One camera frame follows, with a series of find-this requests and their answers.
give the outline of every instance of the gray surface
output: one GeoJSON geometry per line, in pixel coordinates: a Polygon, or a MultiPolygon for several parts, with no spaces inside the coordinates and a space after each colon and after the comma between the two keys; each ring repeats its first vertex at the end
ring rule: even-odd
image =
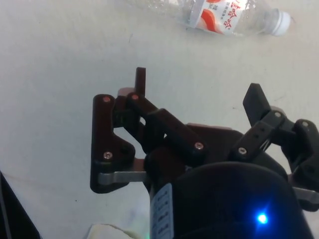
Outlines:
{"type": "MultiPolygon", "coordinates": [[[[92,99],[133,86],[138,66],[148,69],[148,98],[185,123],[247,130],[241,102],[255,82],[292,120],[319,124],[319,1],[270,0],[296,23],[281,38],[248,39],[117,2],[0,2],[0,167],[44,239],[81,239],[92,223],[147,232],[141,184],[109,195],[89,188],[92,99]]],[[[319,237],[318,214],[307,215],[319,237]]]]}

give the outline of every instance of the white label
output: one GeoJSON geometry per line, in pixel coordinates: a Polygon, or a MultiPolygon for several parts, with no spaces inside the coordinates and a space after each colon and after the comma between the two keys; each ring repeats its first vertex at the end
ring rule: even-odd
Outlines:
{"type": "Polygon", "coordinates": [[[205,0],[197,28],[231,35],[248,0],[205,0]]]}
{"type": "Polygon", "coordinates": [[[173,239],[173,197],[168,183],[162,187],[151,202],[151,239],[173,239]]]}

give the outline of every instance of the silver metal bar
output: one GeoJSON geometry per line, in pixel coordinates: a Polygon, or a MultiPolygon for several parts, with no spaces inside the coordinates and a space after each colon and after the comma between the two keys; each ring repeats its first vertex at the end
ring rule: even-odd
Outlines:
{"type": "Polygon", "coordinates": [[[148,177],[144,171],[144,160],[134,159],[134,163],[127,171],[113,173],[99,173],[98,183],[101,185],[111,185],[113,183],[147,182],[148,177]]]}
{"type": "Polygon", "coordinates": [[[101,185],[110,185],[113,183],[146,182],[147,178],[146,172],[100,173],[98,182],[101,185]]]}
{"type": "Polygon", "coordinates": [[[305,200],[311,204],[319,204],[319,193],[313,190],[303,188],[293,188],[299,200],[305,200]]]}

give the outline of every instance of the blue led light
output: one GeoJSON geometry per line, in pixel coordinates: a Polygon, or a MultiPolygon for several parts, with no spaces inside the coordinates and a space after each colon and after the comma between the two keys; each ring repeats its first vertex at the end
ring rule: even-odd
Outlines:
{"type": "Polygon", "coordinates": [[[257,217],[257,220],[261,223],[261,224],[266,224],[268,222],[267,216],[265,214],[260,214],[257,217]]]}

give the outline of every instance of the black motor housing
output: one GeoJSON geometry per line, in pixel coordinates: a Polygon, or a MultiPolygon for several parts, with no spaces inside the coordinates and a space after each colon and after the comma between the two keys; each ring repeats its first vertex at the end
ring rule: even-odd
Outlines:
{"type": "Polygon", "coordinates": [[[151,190],[152,239],[312,239],[289,183],[261,166],[204,165],[151,190]],[[267,217],[267,223],[258,220],[267,217]]]}

